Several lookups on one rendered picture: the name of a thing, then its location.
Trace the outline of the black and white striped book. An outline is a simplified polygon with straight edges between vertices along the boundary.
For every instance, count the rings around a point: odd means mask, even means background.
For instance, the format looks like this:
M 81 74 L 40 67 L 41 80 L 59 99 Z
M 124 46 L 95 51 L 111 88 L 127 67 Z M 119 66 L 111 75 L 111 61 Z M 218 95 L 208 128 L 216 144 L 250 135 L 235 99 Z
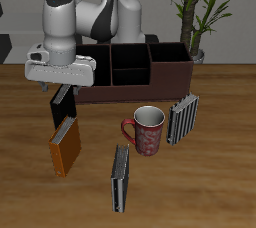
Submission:
M 195 124 L 199 97 L 190 93 L 169 109 L 166 141 L 174 146 Z

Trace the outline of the green pot plant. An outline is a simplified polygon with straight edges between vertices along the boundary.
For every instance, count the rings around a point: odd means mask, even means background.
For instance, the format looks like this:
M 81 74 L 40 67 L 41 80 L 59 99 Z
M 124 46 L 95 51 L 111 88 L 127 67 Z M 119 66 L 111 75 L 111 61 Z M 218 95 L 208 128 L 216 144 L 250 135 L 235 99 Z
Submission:
M 213 8 L 217 0 L 180 1 L 180 4 L 176 3 L 179 11 L 177 16 L 182 20 L 180 41 L 188 47 L 194 63 L 202 64 L 205 53 L 199 48 L 201 37 L 206 32 L 214 32 L 212 25 L 215 22 L 231 16 L 231 13 L 225 13 L 229 0 L 223 2 L 216 10 Z

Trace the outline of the dark brown desk caddy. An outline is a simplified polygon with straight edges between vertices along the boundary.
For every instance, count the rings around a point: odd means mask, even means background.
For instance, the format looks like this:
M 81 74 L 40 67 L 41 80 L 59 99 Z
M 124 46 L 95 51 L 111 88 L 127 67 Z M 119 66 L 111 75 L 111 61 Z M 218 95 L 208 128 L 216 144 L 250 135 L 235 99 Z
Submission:
M 184 44 L 79 45 L 96 61 L 95 81 L 75 97 L 78 104 L 174 101 L 189 93 L 193 61 Z

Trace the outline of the dark grey book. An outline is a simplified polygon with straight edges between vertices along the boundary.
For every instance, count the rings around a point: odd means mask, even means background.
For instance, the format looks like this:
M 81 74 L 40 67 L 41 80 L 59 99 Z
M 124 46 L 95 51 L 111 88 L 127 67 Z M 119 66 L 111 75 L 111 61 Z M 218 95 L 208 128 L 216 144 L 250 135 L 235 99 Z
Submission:
M 129 146 L 116 146 L 111 174 L 112 210 L 123 213 L 129 181 Z

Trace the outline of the black background panel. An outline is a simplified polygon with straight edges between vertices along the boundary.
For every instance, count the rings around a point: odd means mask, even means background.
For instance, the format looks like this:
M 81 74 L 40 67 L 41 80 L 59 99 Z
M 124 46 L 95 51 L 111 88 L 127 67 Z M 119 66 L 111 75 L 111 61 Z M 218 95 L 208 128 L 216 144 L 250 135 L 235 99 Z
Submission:
M 3 64 L 10 51 L 12 43 L 8 34 L 0 34 L 0 64 Z

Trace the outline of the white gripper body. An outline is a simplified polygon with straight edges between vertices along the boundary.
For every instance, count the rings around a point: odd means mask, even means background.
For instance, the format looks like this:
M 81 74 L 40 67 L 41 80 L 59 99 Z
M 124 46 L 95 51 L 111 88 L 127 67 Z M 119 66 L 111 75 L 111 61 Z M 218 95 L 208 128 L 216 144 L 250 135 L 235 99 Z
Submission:
M 41 61 L 28 60 L 25 77 L 31 81 L 91 87 L 94 84 L 96 61 L 89 56 L 77 55 L 72 64 L 54 66 Z

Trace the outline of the orange book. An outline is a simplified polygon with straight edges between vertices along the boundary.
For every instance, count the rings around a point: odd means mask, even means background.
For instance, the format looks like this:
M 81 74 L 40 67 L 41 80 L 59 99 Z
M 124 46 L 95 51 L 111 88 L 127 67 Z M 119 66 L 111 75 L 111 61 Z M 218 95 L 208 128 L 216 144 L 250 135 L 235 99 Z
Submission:
M 66 116 L 49 139 L 55 173 L 65 177 L 81 151 L 78 120 Z

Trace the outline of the red patterned mug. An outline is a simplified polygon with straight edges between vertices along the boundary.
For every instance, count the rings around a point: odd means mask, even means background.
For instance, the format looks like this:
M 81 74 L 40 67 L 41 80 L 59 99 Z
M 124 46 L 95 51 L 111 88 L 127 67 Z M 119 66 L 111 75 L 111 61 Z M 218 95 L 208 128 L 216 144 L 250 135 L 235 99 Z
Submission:
M 132 119 L 124 119 L 121 123 L 121 131 L 125 138 L 143 156 L 153 156 L 158 152 L 165 115 L 155 106 L 142 106 L 135 112 Z M 126 125 L 132 125 L 135 137 L 132 138 L 126 131 Z

